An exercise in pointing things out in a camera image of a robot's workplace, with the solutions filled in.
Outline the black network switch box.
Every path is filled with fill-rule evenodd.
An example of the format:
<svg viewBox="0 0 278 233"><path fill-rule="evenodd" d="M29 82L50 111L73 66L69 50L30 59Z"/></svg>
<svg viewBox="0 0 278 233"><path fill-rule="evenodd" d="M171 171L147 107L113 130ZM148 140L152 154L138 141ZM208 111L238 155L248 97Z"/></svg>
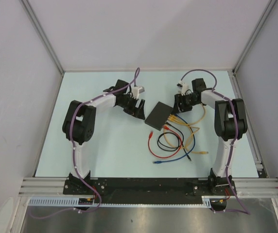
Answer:
<svg viewBox="0 0 278 233"><path fill-rule="evenodd" d="M145 119L144 123L158 131L161 131L172 111L173 107L162 102L158 102Z"/></svg>

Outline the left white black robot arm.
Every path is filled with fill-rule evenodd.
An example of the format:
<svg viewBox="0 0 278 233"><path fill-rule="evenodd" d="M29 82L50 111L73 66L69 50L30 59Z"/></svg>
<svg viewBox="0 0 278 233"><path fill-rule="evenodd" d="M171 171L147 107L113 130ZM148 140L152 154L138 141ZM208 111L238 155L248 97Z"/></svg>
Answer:
<svg viewBox="0 0 278 233"><path fill-rule="evenodd" d="M64 184L63 194L80 195L91 190L90 164L84 151L86 143L94 134L96 115L115 106L135 118L145 120L145 100L139 100L144 92L143 86L131 86L126 81L117 80L116 84L104 93L85 103L73 100L62 126L62 131L72 147L72 169Z"/></svg>

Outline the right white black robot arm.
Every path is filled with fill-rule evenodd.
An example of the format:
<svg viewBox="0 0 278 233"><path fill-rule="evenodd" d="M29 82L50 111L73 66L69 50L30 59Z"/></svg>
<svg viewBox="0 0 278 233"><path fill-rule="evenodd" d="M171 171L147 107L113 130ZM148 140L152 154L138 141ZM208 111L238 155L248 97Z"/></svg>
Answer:
<svg viewBox="0 0 278 233"><path fill-rule="evenodd" d="M205 186L210 193L222 195L226 190L234 189L232 159L236 144L248 129L245 104L242 99L230 99L218 93L214 87L207 88L202 78L195 79L191 83L192 92L189 94L187 93L189 86L186 83L180 81L177 84L180 92L174 95L172 113L191 111L193 106L198 104L214 109L214 130L218 136L218 149Z"/></svg>

